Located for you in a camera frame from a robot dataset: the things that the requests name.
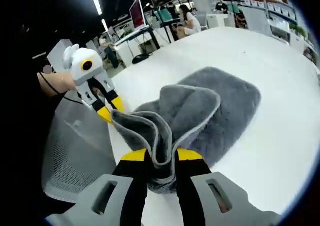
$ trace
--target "white tabletop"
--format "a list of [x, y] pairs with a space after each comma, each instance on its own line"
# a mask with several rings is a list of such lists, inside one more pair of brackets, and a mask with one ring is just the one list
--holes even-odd
[[[262, 34], [221, 27], [186, 37], [154, 52], [112, 80], [134, 110], [159, 97], [161, 87], [206, 66], [256, 85], [262, 99], [250, 125], [211, 168], [247, 191], [260, 210], [283, 214], [307, 179], [320, 142], [320, 87], [304, 55]], [[109, 126], [117, 163], [130, 152]], [[176, 195], [148, 192], [142, 222], [183, 225]]]

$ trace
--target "gray towel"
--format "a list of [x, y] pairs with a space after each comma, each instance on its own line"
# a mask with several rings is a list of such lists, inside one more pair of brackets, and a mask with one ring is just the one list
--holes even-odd
[[158, 100], [131, 114], [113, 110], [111, 117], [132, 150], [146, 148], [156, 169], [169, 170], [148, 184], [154, 192], [168, 193], [175, 191], [177, 148], [194, 150], [214, 165], [244, 132], [260, 100], [254, 85], [207, 67], [163, 87]]

